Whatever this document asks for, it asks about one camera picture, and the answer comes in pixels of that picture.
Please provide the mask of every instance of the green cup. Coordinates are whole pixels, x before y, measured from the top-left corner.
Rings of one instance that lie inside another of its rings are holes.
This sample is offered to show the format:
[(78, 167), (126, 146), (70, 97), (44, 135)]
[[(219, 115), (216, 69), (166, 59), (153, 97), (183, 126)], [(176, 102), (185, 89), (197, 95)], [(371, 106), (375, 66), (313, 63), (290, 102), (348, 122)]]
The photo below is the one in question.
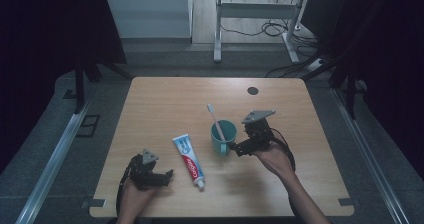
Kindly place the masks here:
[(214, 123), (211, 128), (212, 146), (217, 154), (220, 156), (227, 156), (230, 152), (227, 143), (234, 142), (237, 136), (237, 128), (232, 122), (228, 120), (219, 120), (218, 122), (222, 133), (224, 134), (225, 141), (221, 140)]

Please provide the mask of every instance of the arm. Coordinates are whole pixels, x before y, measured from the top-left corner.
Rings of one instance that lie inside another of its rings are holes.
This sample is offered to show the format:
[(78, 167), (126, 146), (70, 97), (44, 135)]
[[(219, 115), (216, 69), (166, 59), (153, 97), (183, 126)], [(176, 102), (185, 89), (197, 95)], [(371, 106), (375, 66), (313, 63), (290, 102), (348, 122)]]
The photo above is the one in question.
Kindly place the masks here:
[(117, 224), (133, 224), (148, 202), (155, 196), (159, 188), (137, 189), (135, 183), (127, 178), (121, 198), (121, 208)]
[(299, 178), (291, 168), (290, 160), (278, 144), (271, 143), (268, 150), (257, 151), (253, 154), (281, 180), (293, 205), (306, 223), (330, 223), (303, 188)]

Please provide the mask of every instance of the toothbrush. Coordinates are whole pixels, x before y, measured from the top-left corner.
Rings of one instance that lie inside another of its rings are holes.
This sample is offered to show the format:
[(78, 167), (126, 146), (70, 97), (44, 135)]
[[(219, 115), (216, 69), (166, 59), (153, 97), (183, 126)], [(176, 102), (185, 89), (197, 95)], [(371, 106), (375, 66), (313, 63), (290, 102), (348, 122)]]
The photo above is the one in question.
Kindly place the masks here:
[(212, 104), (208, 104), (208, 110), (212, 114), (213, 120), (215, 121), (215, 126), (216, 126), (216, 129), (218, 130), (219, 137), (221, 138), (221, 141), (224, 141), (225, 142), (224, 133), (222, 133), (221, 126), (216, 121), (216, 118), (215, 118), (215, 115), (214, 115), (214, 112), (213, 112), (213, 106), (212, 106)]

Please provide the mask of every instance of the wooden table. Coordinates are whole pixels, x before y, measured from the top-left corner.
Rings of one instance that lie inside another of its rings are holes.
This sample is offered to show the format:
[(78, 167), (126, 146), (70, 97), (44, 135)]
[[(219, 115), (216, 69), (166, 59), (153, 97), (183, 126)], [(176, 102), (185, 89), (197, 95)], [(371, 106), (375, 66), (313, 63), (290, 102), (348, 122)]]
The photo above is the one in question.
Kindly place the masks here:
[[(250, 95), (249, 87), (259, 93)], [(145, 217), (292, 216), (283, 185), (256, 157), (213, 152), (209, 103), (218, 119), (236, 124), (236, 143), (248, 138), (241, 120), (249, 111), (275, 109), (268, 123), (287, 140), (305, 189), (326, 215), (353, 214), (353, 206), (339, 203), (349, 195), (302, 80), (139, 77), (130, 87), (94, 196), (106, 204), (91, 207), (91, 215), (116, 216), (122, 174), (130, 159), (147, 148), (160, 158), (154, 172), (174, 169), (174, 176), (144, 210)], [(172, 142), (186, 133), (205, 174), (203, 192), (193, 185)]]

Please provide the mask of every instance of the human hand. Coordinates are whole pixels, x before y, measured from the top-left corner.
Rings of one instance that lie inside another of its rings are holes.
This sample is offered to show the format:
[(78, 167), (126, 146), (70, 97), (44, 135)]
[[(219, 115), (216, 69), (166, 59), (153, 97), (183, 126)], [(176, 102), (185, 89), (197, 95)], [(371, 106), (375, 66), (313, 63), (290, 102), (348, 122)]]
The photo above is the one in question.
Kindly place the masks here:
[(134, 223), (134, 220), (158, 191), (157, 187), (139, 190), (134, 181), (127, 178), (124, 183), (117, 224)]
[(252, 153), (262, 162), (262, 164), (280, 179), (294, 174), (290, 159), (283, 151), (283, 148), (275, 142), (271, 142), (265, 151), (255, 151)]

